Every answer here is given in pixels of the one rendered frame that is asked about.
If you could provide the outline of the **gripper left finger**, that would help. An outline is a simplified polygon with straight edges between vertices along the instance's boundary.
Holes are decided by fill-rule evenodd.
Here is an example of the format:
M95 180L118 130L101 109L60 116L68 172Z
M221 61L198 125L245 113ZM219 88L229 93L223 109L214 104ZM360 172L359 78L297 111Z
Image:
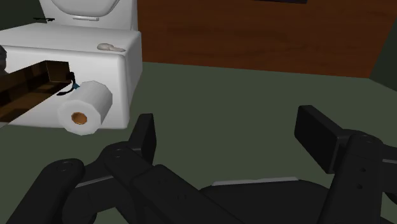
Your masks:
M244 224L164 165L153 165L152 114L141 114L128 141L105 147L91 164L48 164L6 224L94 224L117 208L128 224Z

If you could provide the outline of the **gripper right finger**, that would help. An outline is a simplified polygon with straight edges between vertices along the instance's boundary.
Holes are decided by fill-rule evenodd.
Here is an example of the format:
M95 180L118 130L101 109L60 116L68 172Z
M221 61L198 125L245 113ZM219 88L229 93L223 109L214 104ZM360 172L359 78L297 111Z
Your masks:
M392 224L381 206L383 195L397 205L397 147L343 129L311 105L299 106L294 135L334 175L317 224Z

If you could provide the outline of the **white toilet paper roll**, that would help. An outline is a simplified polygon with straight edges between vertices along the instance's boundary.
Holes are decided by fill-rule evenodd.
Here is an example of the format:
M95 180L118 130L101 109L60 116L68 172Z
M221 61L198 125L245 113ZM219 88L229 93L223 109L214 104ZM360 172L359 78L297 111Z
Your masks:
M102 125L112 104L113 95L107 86L97 81L83 82L59 106L59 123L73 134L93 134Z

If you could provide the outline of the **black toilet paper holder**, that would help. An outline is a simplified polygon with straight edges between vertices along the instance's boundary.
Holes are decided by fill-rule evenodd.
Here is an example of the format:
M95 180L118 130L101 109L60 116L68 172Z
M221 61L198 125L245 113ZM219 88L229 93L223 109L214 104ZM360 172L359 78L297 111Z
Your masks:
M80 88L80 86L76 82L75 74L73 72L69 72L66 75L66 78L68 80L71 80L72 86L71 86L71 88L68 91L58 92L57 93L58 96L66 95L66 94L72 92L73 90L76 90L77 88Z

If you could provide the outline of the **small beige lumpy object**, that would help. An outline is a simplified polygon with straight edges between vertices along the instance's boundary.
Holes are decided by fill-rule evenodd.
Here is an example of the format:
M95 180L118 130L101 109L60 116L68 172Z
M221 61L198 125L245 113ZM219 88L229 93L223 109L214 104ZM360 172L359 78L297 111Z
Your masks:
M125 52L125 49L115 47L109 43L100 43L97 45L98 50L112 51L112 52Z

